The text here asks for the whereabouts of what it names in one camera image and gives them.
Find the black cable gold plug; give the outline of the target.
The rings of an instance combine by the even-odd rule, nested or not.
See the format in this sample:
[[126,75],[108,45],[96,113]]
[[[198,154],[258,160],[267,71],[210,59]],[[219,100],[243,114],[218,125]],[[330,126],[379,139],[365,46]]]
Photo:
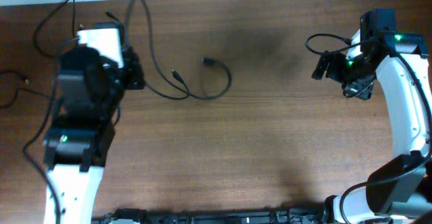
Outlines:
[[[60,3],[55,9],[50,11],[36,26],[32,35],[32,45],[37,52],[48,59],[54,59],[55,55],[50,54],[42,49],[38,43],[38,37],[43,27],[51,20],[61,9],[63,9],[69,2],[72,2],[72,19],[71,19],[71,35],[72,38],[76,37],[76,0],[65,0]],[[113,19],[112,22],[101,22],[95,24],[96,29],[116,28],[119,31],[120,42],[124,41],[124,25],[109,11],[105,12],[105,15]]]

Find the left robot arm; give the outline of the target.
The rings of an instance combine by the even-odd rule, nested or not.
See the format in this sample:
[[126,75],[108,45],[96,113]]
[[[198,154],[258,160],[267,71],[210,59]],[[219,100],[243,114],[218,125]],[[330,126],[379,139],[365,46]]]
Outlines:
[[115,135],[113,116],[127,90],[145,87],[121,22],[79,30],[77,45],[59,56],[62,96],[44,139],[45,223],[90,223]]

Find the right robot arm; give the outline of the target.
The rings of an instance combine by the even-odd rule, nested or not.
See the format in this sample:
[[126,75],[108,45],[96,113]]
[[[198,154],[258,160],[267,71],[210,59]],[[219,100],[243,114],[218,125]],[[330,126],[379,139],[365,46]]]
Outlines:
[[374,9],[345,47],[323,51],[312,74],[332,79],[343,95],[367,101],[375,83],[385,95],[392,132],[391,161],[368,180],[325,200],[321,213],[291,211],[302,223],[431,222],[431,89],[424,37],[396,28],[392,9]]

